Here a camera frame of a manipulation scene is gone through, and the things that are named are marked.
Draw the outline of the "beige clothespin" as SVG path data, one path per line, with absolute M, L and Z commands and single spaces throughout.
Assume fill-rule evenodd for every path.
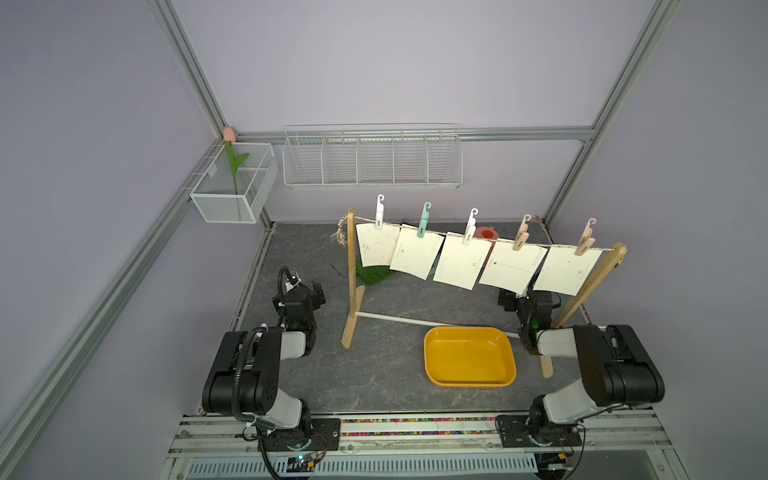
M 575 254 L 577 256 L 583 256 L 588 250 L 590 250 L 595 243 L 593 237 L 593 226 L 597 223 L 596 218 L 590 218 L 580 236 L 579 242 L 576 246 Z
M 519 226 L 518 232 L 517 232 L 517 235 L 516 235 L 516 237 L 514 239 L 514 243 L 513 243 L 513 250 L 514 251 L 520 251 L 521 248 L 527 242 L 527 240 L 529 238 L 529 232 L 528 232 L 529 225 L 528 225 L 528 222 L 531 219 L 532 219 L 532 216 L 530 214 L 526 214 L 522 218 L 522 220 L 520 222 L 520 226 Z

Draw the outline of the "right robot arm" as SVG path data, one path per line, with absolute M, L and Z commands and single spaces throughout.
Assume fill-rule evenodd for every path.
M 574 426 L 604 411 L 655 404 L 664 398 L 662 376 L 631 326 L 555 327 L 556 304 L 550 292 L 520 296 L 501 289 L 498 304 L 517 315 L 517 334 L 529 354 L 578 361 L 577 380 L 533 401 L 527 421 L 530 433 Z

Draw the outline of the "white postcard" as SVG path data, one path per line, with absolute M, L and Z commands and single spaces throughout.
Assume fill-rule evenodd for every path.
M 471 237 L 465 244 L 462 235 L 447 233 L 433 280 L 472 290 L 491 246 L 490 241 L 475 237 Z
M 483 268 L 479 283 L 525 294 L 547 252 L 545 247 L 527 243 L 515 250 L 513 241 L 498 239 Z
M 389 266 L 392 262 L 401 228 L 396 225 L 360 223 L 356 226 L 360 256 L 364 267 Z
M 419 237 L 417 228 L 402 224 L 390 269 L 426 280 L 444 240 L 432 232 Z
M 576 254 L 575 246 L 551 246 L 533 284 L 534 291 L 576 295 L 605 249 Z

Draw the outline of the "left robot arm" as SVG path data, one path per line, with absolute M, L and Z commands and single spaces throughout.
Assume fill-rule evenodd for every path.
M 226 333 L 203 387 L 203 411 L 231 416 L 262 432 L 310 436 L 309 407 L 279 387 L 280 366 L 311 353 L 314 312 L 324 303 L 320 283 L 299 281 L 273 297 L 279 315 L 275 326 Z

